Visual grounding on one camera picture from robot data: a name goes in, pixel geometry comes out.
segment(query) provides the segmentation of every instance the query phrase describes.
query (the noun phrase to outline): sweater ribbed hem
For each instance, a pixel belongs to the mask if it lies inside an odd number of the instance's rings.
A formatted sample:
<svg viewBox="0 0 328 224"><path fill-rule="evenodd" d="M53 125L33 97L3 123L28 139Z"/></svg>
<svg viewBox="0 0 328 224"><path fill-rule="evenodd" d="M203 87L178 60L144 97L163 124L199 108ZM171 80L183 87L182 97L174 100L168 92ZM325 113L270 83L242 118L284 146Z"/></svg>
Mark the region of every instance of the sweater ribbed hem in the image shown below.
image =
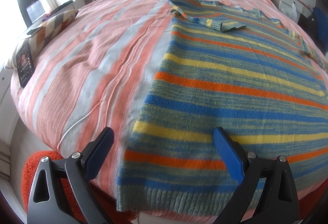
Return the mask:
<svg viewBox="0 0 328 224"><path fill-rule="evenodd" d="M255 192L249 209L256 206L260 194L260 191ZM136 212L167 210L186 215L217 216L231 196L231 193L187 193L138 185L119 186L117 210Z"/></svg>

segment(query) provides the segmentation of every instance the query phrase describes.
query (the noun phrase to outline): yellow stripe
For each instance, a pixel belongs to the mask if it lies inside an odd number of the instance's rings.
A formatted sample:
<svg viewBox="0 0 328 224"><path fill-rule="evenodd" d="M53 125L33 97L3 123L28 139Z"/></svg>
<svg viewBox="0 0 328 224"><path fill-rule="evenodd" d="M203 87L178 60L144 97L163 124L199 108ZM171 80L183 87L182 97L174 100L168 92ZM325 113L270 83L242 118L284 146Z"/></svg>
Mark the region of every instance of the yellow stripe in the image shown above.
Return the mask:
<svg viewBox="0 0 328 224"><path fill-rule="evenodd" d="M134 125L134 132L144 133L156 137L167 138L177 141L212 143L212 135L187 132L170 128L164 128L147 122L136 121ZM279 144L290 142L304 142L314 141L328 138L327 132L315 134L283 134L283 135L245 135L245 136L231 136L231 139L241 144Z"/></svg>
<svg viewBox="0 0 328 224"><path fill-rule="evenodd" d="M291 142L314 141L328 138L327 132L315 134L283 134L283 135L245 135L231 136L231 139L240 144L279 144Z"/></svg>
<svg viewBox="0 0 328 224"><path fill-rule="evenodd" d="M185 12L185 13L189 13L189 14L216 14L216 13L218 13L217 11L192 11L192 10L183 10L183 12ZM225 15L228 15L228 16L234 16L234 17L238 17L238 18L242 18L242 19L244 19L245 21L249 21L249 19L248 18L243 18L242 16L240 16L240 15L234 15L234 14L229 14L229 13L227 13L227 12L224 12L224 14ZM272 26L269 26L269 25L266 25L265 23L263 23L263 22L261 22L261 25L262 26L265 26L265 27L268 27L268 28L270 28L270 29L273 29L273 30L275 30L275 31L277 31L277 32L281 32L281 30L279 29L279 28L277 28L277 27L272 27ZM269 35L269 34L267 34L267 33L264 33L264 32L261 32L261 31L259 31L259 30L257 30L257 29L251 29L251 30L255 30L255 31L257 31L257 32L259 32L259 33L262 33L262 34L265 34L265 35ZM292 44L290 44L290 43L288 43L288 42L286 42L286 41L284 41L284 40L282 40L282 39L279 39L279 38L276 38L276 37L274 37L276 40L279 40L279 41L281 41L281 42L283 42L283 43L285 43L285 44L287 44L288 46L290 46L290 47L292 47L292 48L295 48L295 46L294 45L292 45ZM296 39L296 33L295 32L292 32L292 39L293 40L295 40Z"/></svg>
<svg viewBox="0 0 328 224"><path fill-rule="evenodd" d="M272 37L273 39L278 40L278 41L280 41L281 43L288 45L290 48L293 48L293 49L296 50L296 51L300 50L299 47L295 47L295 46L292 45L291 43L288 43L287 41L285 41L285 40L283 40L283 39L280 39L280 38L278 38L278 37L276 37L276 36L274 36L274 35L271 35L271 34L268 34L268 33L262 32L261 30L254 29L254 28L250 28L250 27L248 27L248 29L251 30L251 31L254 31L254 32L256 32L256 33L263 34L263 35L265 35L265 36Z"/></svg>
<svg viewBox="0 0 328 224"><path fill-rule="evenodd" d="M236 37L236 36L226 35L226 34L223 34L223 33L206 32L206 31L199 31L199 30L189 29L189 28L185 28L185 27L183 27L183 26L181 26L179 24L173 24L172 25L172 28L173 27L178 27L178 28L180 28L182 30L185 30L185 31L191 32L191 33L204 34L204 35L210 35L210 36L215 36L215 37L222 37L222 38L226 38L226 39L230 39L230 40L237 40L237 41L241 41L241 42L245 42L245 43L251 43L251 44L254 44L254 45L258 45L258 46L260 46L262 48L266 48L266 49L269 49L271 51L280 53L280 54L282 54L284 56L290 57L291 59L294 59L294 60L298 61L299 63L303 64L304 66L307 66L307 67L313 69L312 66L304 63L303 60L301 60L299 58L296 58L296 57L294 57L294 56L292 56L292 55L290 55L288 53L285 53L283 51L280 51L279 49L269 47L269 46L267 46L265 44L262 44L262 43L254 42L254 41L251 41L251 40L247 40L247 39L244 39L242 37Z"/></svg>
<svg viewBox="0 0 328 224"><path fill-rule="evenodd" d="M212 25L212 20L211 19L207 19L206 20L206 27L210 28Z"/></svg>
<svg viewBox="0 0 328 224"><path fill-rule="evenodd" d="M230 72L230 73L237 74L237 75L243 75L243 76L247 76L247 77L253 77L256 79L267 80L270 82L278 83L279 85L286 85L288 87L293 87L295 89L302 90L302 91L305 91L305 92L308 92L311 94L325 96L325 93L323 91L317 91L312 88L284 80L282 78L278 78L278 77L271 76L271 75L266 75L266 74L259 73L259 72L253 72L253 71L247 70L247 69L229 67L227 65L217 64L217 63L213 63L213 62L205 62L205 61L198 61L198 60L192 60L192 59L183 59L183 58L179 58L170 53L166 53L164 55L164 59L171 60L171 61L181 64L181 65L217 69L217 70L222 70L222 71Z"/></svg>
<svg viewBox="0 0 328 224"><path fill-rule="evenodd" d="M218 7L216 4L206 4L206 3L201 3L200 4L202 5L202 7L207 7L207 8L211 8L211 7L214 7L216 10L218 10Z"/></svg>
<svg viewBox="0 0 328 224"><path fill-rule="evenodd" d="M224 25L232 25L232 24L235 24L235 23L238 23L238 22L223 22Z"/></svg>
<svg viewBox="0 0 328 224"><path fill-rule="evenodd" d="M136 121L133 131L138 133L145 133L156 137L178 140L178 141L200 142L200 143L212 142L212 136L208 134L179 131L175 129L160 127L153 124L148 124L147 122L142 122L142 121Z"/></svg>

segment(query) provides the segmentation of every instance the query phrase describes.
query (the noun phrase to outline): blue gripper pad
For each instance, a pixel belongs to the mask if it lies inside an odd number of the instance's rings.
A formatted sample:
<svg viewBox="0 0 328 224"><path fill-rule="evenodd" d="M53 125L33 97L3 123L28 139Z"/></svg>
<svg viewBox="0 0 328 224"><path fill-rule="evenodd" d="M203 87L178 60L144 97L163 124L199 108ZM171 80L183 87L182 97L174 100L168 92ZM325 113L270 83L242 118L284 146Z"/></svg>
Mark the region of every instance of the blue gripper pad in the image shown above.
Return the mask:
<svg viewBox="0 0 328 224"><path fill-rule="evenodd" d="M243 163L219 128L213 131L213 143L230 176L242 183L245 177Z"/></svg>
<svg viewBox="0 0 328 224"><path fill-rule="evenodd" d="M87 161L85 162L85 175L84 179L86 181L93 180L97 177L101 166L103 165L109 150L112 148L114 143L114 131L109 128L105 134L101 134L100 141L97 139L92 143L97 143L96 147L88 157Z"/></svg>

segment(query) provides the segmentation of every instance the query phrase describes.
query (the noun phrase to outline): plastic bag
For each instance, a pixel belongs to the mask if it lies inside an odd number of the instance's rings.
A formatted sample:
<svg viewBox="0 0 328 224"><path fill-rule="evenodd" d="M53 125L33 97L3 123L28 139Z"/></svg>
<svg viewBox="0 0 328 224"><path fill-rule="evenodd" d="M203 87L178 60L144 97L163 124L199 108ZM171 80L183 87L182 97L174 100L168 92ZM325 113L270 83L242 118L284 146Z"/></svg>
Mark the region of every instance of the plastic bag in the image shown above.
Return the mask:
<svg viewBox="0 0 328 224"><path fill-rule="evenodd" d="M296 11L296 3L293 2L293 5L291 6L290 9L283 9L281 8L280 11L286 15L288 18L293 20L294 22L297 23L297 11Z"/></svg>

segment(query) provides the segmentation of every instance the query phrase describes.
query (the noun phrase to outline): bed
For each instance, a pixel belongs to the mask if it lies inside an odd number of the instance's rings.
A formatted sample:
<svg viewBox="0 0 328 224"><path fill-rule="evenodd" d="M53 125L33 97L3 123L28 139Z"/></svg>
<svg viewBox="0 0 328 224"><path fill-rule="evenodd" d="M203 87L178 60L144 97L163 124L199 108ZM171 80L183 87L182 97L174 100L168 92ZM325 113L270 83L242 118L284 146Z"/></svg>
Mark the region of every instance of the bed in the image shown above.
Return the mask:
<svg viewBox="0 0 328 224"><path fill-rule="evenodd" d="M171 9L167 1L97 0L86 5L76 21L37 57L35 73L26 87L20 87L17 73L11 80L11 94L21 119L64 157L82 150L103 127L113 128L113 148L94 184L114 198L129 135L170 41ZM267 17L279 19L324 58L310 37L270 0L219 1L246 10L257 8ZM327 74L315 62L312 66L327 88ZM324 180L300 190L299 198ZM200 223L215 219L167 210L149 214Z"/></svg>

